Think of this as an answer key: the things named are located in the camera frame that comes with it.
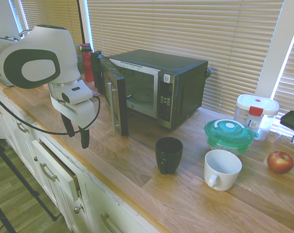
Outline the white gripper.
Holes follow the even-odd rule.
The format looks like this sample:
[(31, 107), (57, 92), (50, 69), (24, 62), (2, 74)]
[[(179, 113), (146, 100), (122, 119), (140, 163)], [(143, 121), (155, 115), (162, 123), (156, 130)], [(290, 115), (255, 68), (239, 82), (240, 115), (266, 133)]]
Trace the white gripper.
[(81, 134), (82, 148), (89, 147), (90, 134), (89, 130), (84, 130), (86, 126), (89, 128), (95, 126), (95, 122), (91, 124), (96, 116), (95, 108), (90, 100), (83, 101), (79, 104), (70, 105), (66, 102), (58, 102), (51, 98), (53, 107), (61, 113), (62, 121), (69, 137), (75, 135), (71, 121), (79, 126)]

